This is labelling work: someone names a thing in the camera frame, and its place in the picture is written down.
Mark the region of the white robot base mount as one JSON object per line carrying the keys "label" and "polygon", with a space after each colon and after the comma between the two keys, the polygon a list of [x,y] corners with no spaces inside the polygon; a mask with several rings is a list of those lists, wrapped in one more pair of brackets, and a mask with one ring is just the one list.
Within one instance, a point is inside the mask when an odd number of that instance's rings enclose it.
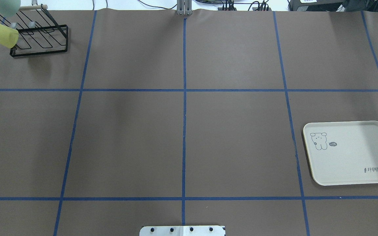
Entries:
{"label": "white robot base mount", "polygon": [[225,226],[144,226],[140,236],[225,236]]}

